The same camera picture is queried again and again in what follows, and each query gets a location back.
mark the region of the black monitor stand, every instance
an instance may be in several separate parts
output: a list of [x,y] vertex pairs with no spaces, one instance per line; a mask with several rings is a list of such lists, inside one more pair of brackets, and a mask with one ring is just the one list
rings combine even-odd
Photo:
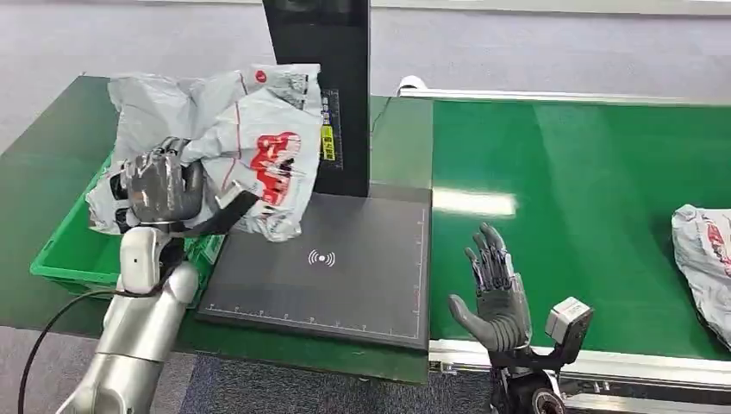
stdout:
[[277,62],[321,65],[315,193],[302,235],[226,238],[198,315],[425,351],[431,191],[370,185],[369,0],[264,8]]
[[280,65],[319,63],[324,122],[315,192],[368,196],[370,0],[264,0]]

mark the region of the gray floor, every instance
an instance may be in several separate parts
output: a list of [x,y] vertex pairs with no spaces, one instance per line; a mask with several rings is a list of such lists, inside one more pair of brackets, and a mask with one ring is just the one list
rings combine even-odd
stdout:
[[[731,99],[729,39],[725,19],[376,9],[372,91],[390,95],[402,76],[416,74],[441,88]],[[258,6],[0,0],[0,152],[82,72],[206,76],[249,62],[273,62]],[[21,359],[35,335],[0,328],[2,414],[15,412]],[[51,336],[34,365],[26,412],[57,406],[93,348],[92,340]],[[176,354],[164,376],[155,412],[165,414],[479,412],[484,391],[472,377],[412,389],[187,354]],[[267,381],[297,383],[319,399],[267,392]]]

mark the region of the black pillar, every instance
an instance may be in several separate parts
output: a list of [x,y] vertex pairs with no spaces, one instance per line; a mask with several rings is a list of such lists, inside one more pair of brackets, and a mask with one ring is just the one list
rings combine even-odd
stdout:
[[366,197],[370,0],[263,0],[277,63],[319,63],[325,127],[315,191]]

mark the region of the crumpled plastic bag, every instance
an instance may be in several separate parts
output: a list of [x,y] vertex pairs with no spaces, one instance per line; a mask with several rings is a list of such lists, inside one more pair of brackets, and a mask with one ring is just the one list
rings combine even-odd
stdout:
[[698,312],[731,349],[731,210],[684,205],[672,215],[672,242]]
[[201,160],[206,173],[203,208],[187,227],[209,219],[217,209],[212,196],[235,180],[260,197],[236,228],[273,242],[299,235],[320,157],[319,71],[319,65],[253,65],[205,79],[112,78],[109,97],[120,117],[111,166],[86,197],[92,228],[119,234],[134,227],[118,172],[174,136],[191,140],[181,160]]

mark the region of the black cable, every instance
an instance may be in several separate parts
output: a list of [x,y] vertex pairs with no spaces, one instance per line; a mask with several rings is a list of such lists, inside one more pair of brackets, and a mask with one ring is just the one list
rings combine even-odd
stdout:
[[381,111],[378,113],[378,115],[376,115],[376,119],[373,120],[373,124],[371,125],[371,138],[376,134],[376,126],[378,125],[378,120],[381,119],[381,116],[388,109],[388,105],[390,104],[391,99],[393,99],[393,97],[388,97],[386,99],[386,103],[384,103],[384,107],[381,108]]
[[125,291],[117,291],[114,289],[104,289],[101,291],[93,291],[93,292],[87,292],[84,293],[81,296],[78,296],[74,299],[72,299],[68,304],[66,304],[63,308],[61,308],[55,316],[51,318],[50,321],[46,324],[46,327],[43,328],[41,331],[41,334],[38,336],[38,339],[35,340],[35,344],[33,345],[33,348],[30,350],[30,354],[28,355],[28,360],[25,363],[25,368],[23,368],[23,375],[21,377],[21,385],[18,389],[18,414],[23,414],[23,406],[25,405],[25,389],[26,385],[28,384],[28,374],[30,373],[30,367],[33,365],[33,359],[35,359],[35,355],[38,353],[38,348],[41,347],[41,342],[43,341],[43,338],[46,337],[48,332],[51,330],[51,327],[53,326],[56,321],[61,318],[61,316],[66,313],[69,309],[72,308],[75,304],[80,302],[83,299],[91,298],[93,296],[99,296],[99,295],[116,295],[116,296],[123,296],[125,298],[151,298],[155,295],[157,295],[161,290],[162,286],[165,283],[167,278],[161,278],[160,282],[153,287],[150,292],[147,293],[132,293],[132,292],[125,292]]

